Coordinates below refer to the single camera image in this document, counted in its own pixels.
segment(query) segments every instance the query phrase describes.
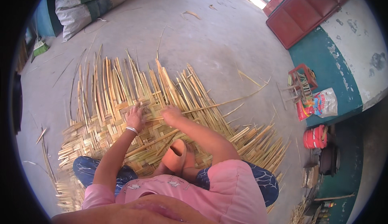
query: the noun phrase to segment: wooden block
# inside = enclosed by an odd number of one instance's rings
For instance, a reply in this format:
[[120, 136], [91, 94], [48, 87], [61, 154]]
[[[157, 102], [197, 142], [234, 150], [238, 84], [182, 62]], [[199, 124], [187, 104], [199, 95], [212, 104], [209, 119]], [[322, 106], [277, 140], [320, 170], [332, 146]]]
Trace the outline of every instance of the wooden block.
[[302, 188], [313, 188], [318, 181], [319, 166], [304, 167], [302, 171]]

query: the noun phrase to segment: orange slipper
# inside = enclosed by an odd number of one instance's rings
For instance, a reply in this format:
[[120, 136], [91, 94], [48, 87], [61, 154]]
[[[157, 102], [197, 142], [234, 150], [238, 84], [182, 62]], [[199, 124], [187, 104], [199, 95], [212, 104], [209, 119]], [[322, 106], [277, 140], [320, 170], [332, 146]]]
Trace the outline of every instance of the orange slipper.
[[163, 156], [162, 163], [175, 174], [180, 175], [185, 165], [186, 153], [186, 143], [182, 139], [176, 139]]

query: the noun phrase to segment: woven reed mat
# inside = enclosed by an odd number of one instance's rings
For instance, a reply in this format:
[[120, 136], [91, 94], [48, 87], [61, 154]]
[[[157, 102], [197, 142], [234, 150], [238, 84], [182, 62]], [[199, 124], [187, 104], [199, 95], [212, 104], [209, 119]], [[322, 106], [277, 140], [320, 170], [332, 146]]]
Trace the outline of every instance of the woven reed mat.
[[[224, 135], [236, 147], [242, 159], [272, 173], [277, 172], [288, 146], [282, 143], [281, 137], [276, 137], [273, 124], [260, 127], [248, 125], [241, 131], [232, 129], [225, 117], [235, 110], [222, 115], [217, 106], [224, 103], [216, 104], [208, 96], [191, 65], [187, 64], [187, 69], [175, 78], [176, 81], [172, 81], [158, 59], [157, 73], [148, 69], [147, 77], [145, 72], [138, 71], [129, 55], [128, 58], [128, 62], [119, 62], [118, 58], [112, 62], [108, 58], [101, 59], [99, 54], [95, 55], [90, 92], [90, 63], [85, 66], [86, 75], [81, 65], [77, 67], [77, 118], [71, 120], [70, 116], [70, 127], [63, 131], [64, 142], [58, 153], [60, 169], [58, 176], [52, 179], [58, 205], [63, 212], [79, 210], [84, 199], [85, 188], [72, 169], [74, 159], [78, 156], [101, 159], [125, 130], [125, 113], [137, 101], [144, 107], [147, 123], [141, 134], [133, 140], [123, 164], [130, 166], [139, 176], [151, 174], [166, 152], [168, 143], [178, 138], [184, 139], [195, 150], [197, 168], [206, 168], [211, 164], [211, 155], [186, 134], [164, 123], [159, 111], [169, 104], [178, 106], [187, 118]], [[277, 174], [278, 181], [282, 176], [282, 173]]]

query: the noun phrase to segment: blue patterned pants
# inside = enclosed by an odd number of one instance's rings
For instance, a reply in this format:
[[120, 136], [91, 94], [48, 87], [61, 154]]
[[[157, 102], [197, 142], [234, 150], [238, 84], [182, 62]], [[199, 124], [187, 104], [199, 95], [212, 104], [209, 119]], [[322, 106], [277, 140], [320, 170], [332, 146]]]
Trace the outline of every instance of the blue patterned pants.
[[[245, 162], [251, 167], [256, 183], [263, 194], [265, 206], [268, 207], [275, 202], [279, 195], [279, 186], [275, 176], [264, 168], [260, 168], [247, 161]], [[77, 176], [85, 188], [93, 183], [94, 173], [99, 163], [100, 160], [88, 156], [80, 156], [74, 160], [73, 170], [75, 176]], [[196, 177], [196, 185], [207, 190], [210, 188], [209, 168], [201, 169]], [[129, 166], [124, 165], [117, 173], [114, 195], [117, 196], [127, 182], [137, 178], [137, 174]]]

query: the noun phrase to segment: hand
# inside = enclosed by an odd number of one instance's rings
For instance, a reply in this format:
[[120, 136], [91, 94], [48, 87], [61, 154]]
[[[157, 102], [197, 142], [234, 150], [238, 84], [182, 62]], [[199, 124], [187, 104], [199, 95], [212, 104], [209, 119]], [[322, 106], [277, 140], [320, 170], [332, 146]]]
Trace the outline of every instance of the hand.
[[125, 118], [127, 120], [127, 126], [131, 126], [140, 133], [144, 124], [146, 123], [147, 116], [142, 116], [143, 107], [139, 108], [140, 102], [133, 106], [128, 112], [125, 113]]
[[177, 121], [183, 117], [182, 111], [177, 106], [167, 105], [160, 111], [167, 125], [175, 127]]

